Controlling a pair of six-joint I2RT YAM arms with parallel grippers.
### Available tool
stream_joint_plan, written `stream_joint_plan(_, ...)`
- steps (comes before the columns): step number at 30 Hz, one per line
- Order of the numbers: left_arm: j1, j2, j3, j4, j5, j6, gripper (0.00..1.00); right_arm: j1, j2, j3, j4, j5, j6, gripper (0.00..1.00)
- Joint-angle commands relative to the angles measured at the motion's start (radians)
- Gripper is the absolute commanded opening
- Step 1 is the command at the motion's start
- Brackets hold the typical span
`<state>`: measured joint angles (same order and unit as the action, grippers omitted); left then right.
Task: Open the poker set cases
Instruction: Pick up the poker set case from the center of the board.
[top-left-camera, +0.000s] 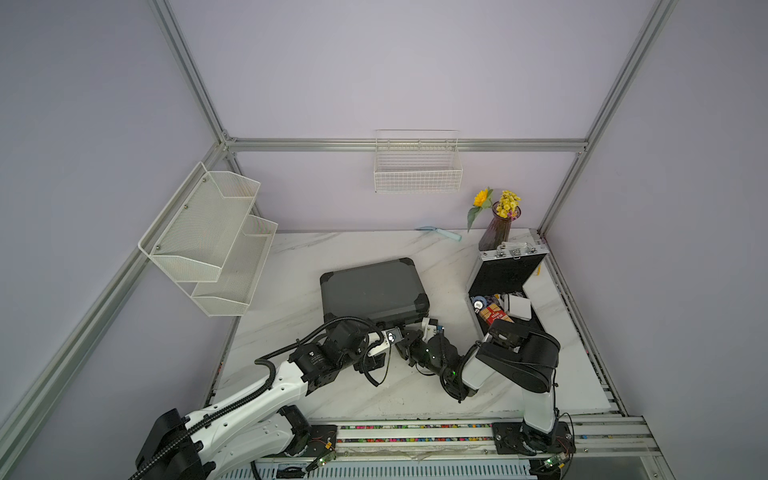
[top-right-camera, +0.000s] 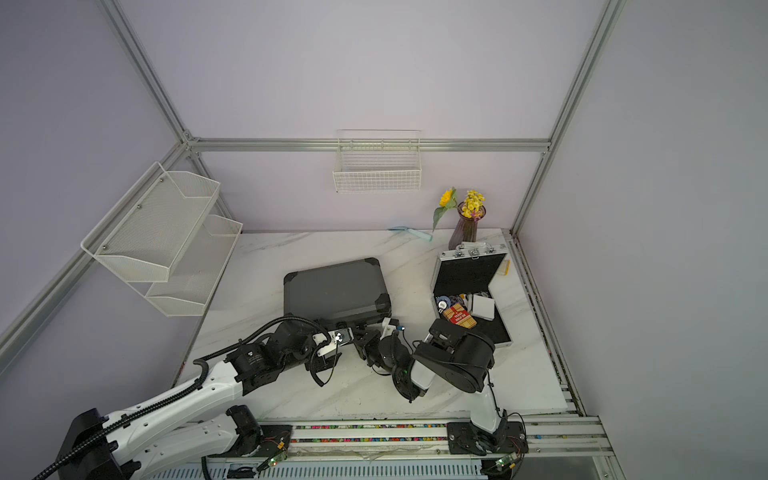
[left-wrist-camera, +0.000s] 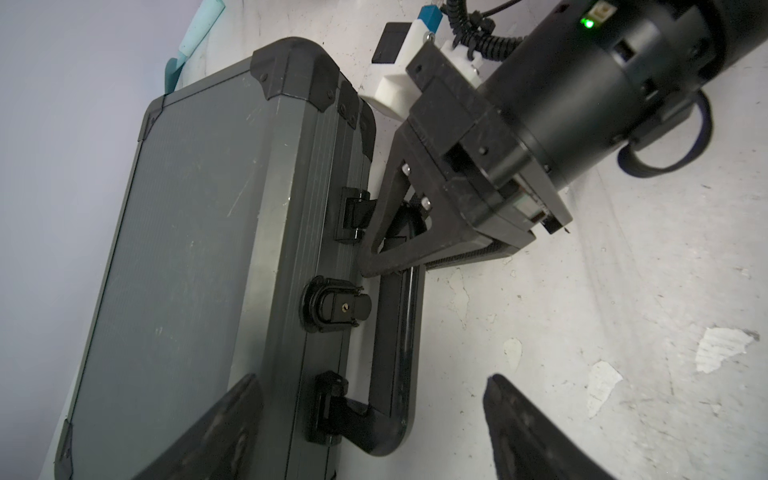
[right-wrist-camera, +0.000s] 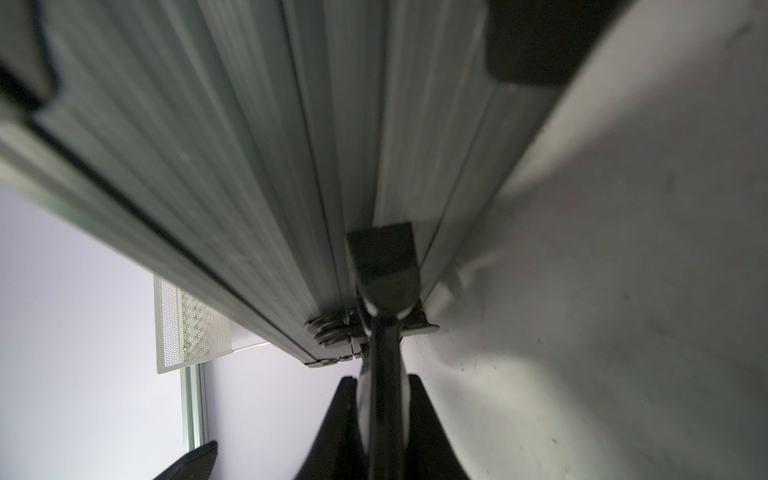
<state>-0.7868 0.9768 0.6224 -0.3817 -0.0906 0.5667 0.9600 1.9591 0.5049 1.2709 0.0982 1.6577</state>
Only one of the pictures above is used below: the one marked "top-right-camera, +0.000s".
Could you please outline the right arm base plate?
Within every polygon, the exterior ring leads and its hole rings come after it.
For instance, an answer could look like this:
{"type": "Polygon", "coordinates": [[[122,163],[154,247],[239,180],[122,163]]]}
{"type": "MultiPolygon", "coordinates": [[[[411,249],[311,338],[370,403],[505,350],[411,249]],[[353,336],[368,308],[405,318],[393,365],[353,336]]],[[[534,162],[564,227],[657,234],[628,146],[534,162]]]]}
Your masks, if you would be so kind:
{"type": "Polygon", "coordinates": [[[489,433],[471,422],[449,422],[446,425],[451,454],[527,454],[527,433],[522,422],[503,420],[496,431],[489,433]]]}

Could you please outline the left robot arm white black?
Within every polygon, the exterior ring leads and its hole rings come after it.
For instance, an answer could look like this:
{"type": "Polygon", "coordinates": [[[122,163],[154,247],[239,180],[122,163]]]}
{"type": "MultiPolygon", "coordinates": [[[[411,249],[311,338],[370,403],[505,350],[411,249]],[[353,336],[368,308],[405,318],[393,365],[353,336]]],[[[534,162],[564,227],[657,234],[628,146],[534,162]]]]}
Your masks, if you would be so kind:
{"type": "Polygon", "coordinates": [[[194,360],[198,377],[136,406],[71,423],[47,479],[142,479],[192,458],[244,456],[265,441],[261,425],[238,399],[305,364],[315,383],[330,331],[315,321],[283,316],[244,339],[194,360]]]}

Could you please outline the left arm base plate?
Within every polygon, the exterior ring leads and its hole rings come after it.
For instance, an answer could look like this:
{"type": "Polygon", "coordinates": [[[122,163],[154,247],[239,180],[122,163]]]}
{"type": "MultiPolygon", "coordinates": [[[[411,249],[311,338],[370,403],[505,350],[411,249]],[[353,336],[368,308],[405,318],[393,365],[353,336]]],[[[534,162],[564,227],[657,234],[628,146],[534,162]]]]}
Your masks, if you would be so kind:
{"type": "Polygon", "coordinates": [[[242,457],[272,458],[286,452],[291,445],[291,425],[260,425],[257,431],[248,433],[241,446],[242,457]]]}

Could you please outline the dark grey poker case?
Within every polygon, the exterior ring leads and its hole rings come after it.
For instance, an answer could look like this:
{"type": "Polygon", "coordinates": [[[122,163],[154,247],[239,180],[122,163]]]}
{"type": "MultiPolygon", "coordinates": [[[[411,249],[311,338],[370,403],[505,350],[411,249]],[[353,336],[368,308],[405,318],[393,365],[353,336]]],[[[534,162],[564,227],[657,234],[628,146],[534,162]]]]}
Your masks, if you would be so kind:
{"type": "Polygon", "coordinates": [[[286,274],[283,313],[328,330],[354,328],[390,318],[392,301],[379,260],[368,257],[286,274]]]}

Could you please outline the silver aluminium poker case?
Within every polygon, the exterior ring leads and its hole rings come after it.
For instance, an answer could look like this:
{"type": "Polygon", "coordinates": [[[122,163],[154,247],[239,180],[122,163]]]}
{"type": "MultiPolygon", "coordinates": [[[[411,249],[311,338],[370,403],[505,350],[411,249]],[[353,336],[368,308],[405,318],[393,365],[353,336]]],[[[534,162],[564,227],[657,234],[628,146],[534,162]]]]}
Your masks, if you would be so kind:
{"type": "Polygon", "coordinates": [[[460,303],[469,313],[468,297],[481,294],[494,299],[495,318],[492,321],[475,319],[473,328],[488,336],[497,346],[509,346],[512,337],[501,317],[498,303],[491,294],[491,283],[502,264],[507,260],[507,248],[504,245],[486,242],[462,243],[456,249],[441,252],[436,260],[431,292],[433,310],[437,318],[445,319],[436,306],[435,298],[448,296],[453,305],[460,303]]]}

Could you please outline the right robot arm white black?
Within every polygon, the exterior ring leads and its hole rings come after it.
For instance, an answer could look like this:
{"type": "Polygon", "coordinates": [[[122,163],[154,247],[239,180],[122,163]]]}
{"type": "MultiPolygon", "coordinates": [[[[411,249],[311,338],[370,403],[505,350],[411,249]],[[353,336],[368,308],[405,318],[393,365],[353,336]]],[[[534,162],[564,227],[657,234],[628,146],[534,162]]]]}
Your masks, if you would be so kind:
{"type": "Polygon", "coordinates": [[[470,395],[467,426],[472,445],[481,452],[501,446],[508,425],[506,412],[498,408],[489,373],[494,366],[495,344],[486,335],[435,320],[425,340],[408,347],[394,323],[357,326],[352,343],[360,358],[392,379],[398,393],[412,402],[425,395],[436,378],[470,395]]]}

